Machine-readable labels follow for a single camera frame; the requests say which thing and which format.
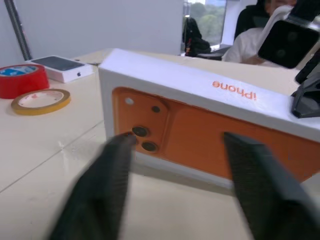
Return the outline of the red tape roll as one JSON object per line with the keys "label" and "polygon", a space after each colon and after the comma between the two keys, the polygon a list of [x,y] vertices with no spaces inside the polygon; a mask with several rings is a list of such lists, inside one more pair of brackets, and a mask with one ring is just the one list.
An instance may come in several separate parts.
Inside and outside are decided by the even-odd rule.
{"label": "red tape roll", "polygon": [[46,69],[38,64],[18,64],[0,68],[0,99],[49,88]]}

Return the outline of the black jacket on chair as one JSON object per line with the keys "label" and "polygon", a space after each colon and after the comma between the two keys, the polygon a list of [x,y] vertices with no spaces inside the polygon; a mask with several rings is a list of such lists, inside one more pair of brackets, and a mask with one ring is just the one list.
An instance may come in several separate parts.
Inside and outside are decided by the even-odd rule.
{"label": "black jacket on chair", "polygon": [[210,54],[212,51],[210,43],[202,38],[198,24],[192,17],[187,17],[184,21],[182,42],[187,57]]}

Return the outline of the sealed box with dark phone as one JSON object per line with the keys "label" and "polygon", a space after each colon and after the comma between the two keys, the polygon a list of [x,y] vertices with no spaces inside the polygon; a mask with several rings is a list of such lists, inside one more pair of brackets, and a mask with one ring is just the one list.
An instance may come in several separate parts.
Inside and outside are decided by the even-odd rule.
{"label": "sealed box with dark phone", "polygon": [[49,79],[64,84],[94,73],[90,64],[56,55],[27,60],[26,63],[44,66]]}

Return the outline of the black office chair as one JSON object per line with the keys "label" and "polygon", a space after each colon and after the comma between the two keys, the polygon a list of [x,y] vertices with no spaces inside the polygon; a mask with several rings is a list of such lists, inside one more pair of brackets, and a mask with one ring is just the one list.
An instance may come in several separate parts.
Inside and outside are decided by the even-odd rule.
{"label": "black office chair", "polygon": [[270,16],[265,9],[265,0],[258,0],[255,5],[248,5],[237,19],[234,40],[243,32],[252,28],[263,28]]}

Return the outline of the yellow tape roll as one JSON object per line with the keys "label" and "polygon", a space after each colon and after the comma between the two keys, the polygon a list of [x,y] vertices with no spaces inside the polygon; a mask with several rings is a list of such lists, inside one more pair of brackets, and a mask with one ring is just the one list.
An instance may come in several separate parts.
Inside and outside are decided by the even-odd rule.
{"label": "yellow tape roll", "polygon": [[66,107],[71,94],[64,89],[43,89],[25,93],[11,102],[11,109],[22,116],[45,115]]}

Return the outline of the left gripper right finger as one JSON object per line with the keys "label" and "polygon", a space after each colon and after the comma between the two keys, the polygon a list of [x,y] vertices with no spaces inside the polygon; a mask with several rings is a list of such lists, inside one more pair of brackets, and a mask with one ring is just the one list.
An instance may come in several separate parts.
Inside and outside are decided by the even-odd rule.
{"label": "left gripper right finger", "polygon": [[320,240],[320,209],[262,143],[224,132],[235,196],[253,240]]}

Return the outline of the person in white shirt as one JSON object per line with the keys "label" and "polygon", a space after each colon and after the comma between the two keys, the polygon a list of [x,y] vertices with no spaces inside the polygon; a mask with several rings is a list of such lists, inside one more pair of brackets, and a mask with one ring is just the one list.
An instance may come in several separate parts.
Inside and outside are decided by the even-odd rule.
{"label": "person in white shirt", "polygon": [[[264,10],[270,17],[278,7],[294,7],[296,3],[297,0],[265,0]],[[262,27],[256,27],[242,32],[235,38],[233,45],[222,56],[221,60],[223,62],[230,63],[280,68],[279,65],[266,61],[257,56],[257,44],[262,31]]]}

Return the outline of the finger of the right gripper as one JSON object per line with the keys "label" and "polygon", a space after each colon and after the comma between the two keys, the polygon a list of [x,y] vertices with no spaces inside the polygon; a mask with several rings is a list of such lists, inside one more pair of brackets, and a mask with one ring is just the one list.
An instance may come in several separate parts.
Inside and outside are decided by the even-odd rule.
{"label": "finger of the right gripper", "polygon": [[318,72],[320,72],[320,53],[315,53],[302,70],[296,75],[295,81],[298,84],[302,84],[306,79]]}
{"label": "finger of the right gripper", "polygon": [[320,79],[307,79],[292,96],[291,113],[296,118],[320,117]]}

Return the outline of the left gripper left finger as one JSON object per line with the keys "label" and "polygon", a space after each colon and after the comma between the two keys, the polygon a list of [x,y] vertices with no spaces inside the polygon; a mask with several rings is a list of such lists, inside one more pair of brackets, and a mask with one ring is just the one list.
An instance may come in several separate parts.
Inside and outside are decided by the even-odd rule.
{"label": "left gripper left finger", "polygon": [[136,137],[112,137],[70,191],[48,240],[118,240]]}

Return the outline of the white box with card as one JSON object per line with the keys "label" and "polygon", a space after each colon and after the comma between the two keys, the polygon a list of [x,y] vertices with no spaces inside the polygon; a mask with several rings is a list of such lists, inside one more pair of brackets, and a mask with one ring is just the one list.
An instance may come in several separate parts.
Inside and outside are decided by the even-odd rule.
{"label": "white box with card", "polygon": [[139,162],[230,188],[231,132],[265,144],[301,182],[320,173],[320,117],[296,118],[291,96],[121,49],[98,72],[105,134],[134,134]]}

